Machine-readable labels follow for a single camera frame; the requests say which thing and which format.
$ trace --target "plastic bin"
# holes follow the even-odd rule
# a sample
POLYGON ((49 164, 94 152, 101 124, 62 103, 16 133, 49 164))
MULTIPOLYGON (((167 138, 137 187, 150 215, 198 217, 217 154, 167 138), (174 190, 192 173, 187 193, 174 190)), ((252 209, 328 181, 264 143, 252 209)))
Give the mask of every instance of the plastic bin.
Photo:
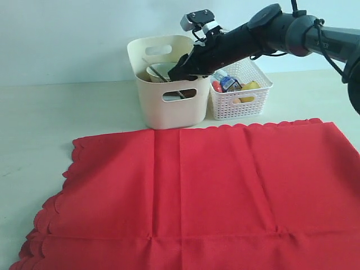
POLYGON ((193 82, 184 80, 153 83, 146 72, 148 63, 177 62, 185 53, 191 52, 193 45, 191 38, 182 35, 141 38, 128 44, 128 55, 136 77, 141 110, 148 127, 152 129, 190 127, 205 119, 210 78, 201 78, 193 82), (170 48, 170 52, 165 52, 167 47, 170 48), (163 99, 165 93, 189 89, 196 91, 191 98, 174 101, 163 99))
POLYGON ((272 81, 258 68, 250 58, 245 58, 223 68, 229 75, 238 79, 240 83, 252 80, 259 83, 260 89, 243 90, 237 92, 219 93, 210 88, 212 111, 216 120, 238 119, 256 116, 263 112, 269 90, 273 87, 272 81), (243 97, 254 97, 251 102, 234 103, 234 100, 243 97))

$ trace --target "red object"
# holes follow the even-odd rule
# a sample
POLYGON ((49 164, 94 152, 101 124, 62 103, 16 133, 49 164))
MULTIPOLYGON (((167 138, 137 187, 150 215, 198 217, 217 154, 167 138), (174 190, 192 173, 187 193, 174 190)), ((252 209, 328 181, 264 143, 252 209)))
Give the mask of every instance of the red object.
POLYGON ((360 269, 360 157, 332 123, 74 145, 11 270, 360 269))
POLYGON ((216 92, 219 92, 219 93, 223 92, 223 89, 222 89, 222 87, 220 85, 220 82, 218 82, 217 80, 213 81, 212 85, 213 85, 213 88, 214 88, 214 90, 216 92))

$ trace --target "red cloth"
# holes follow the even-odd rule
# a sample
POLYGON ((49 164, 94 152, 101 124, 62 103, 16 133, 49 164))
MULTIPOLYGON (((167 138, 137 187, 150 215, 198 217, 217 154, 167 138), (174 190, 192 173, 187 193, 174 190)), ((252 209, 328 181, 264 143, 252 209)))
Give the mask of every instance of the red cloth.
POLYGON ((11 270, 360 269, 360 156, 333 123, 74 145, 11 270))

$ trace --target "table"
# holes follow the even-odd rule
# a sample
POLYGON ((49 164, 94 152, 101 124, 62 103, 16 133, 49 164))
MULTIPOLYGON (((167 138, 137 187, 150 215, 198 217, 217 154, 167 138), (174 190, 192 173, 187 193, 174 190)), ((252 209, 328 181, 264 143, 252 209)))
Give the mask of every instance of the table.
MULTIPOLYGON (((360 116, 334 70, 267 74, 274 82, 261 116, 196 128, 321 118, 357 150, 360 116)), ((61 190, 72 140, 145 129, 133 81, 0 88, 0 269, 18 260, 42 204, 61 190)))

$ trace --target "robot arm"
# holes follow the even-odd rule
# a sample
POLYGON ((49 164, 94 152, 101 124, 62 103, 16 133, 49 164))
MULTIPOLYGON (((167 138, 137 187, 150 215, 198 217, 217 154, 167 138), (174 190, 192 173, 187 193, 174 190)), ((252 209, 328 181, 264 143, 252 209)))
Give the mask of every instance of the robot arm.
POLYGON ((279 4, 272 4, 225 33, 211 11, 189 13, 181 26, 184 31, 191 30, 197 42, 190 54, 179 59, 169 77, 172 81, 195 80, 247 57, 278 56, 278 51, 299 57, 317 53, 324 55, 348 84, 350 102, 360 114, 360 30, 325 27, 323 23, 306 11, 296 8, 293 13, 284 13, 279 4), (196 35, 200 30, 204 38, 196 35), (345 69, 340 70, 332 59, 346 63, 345 69))

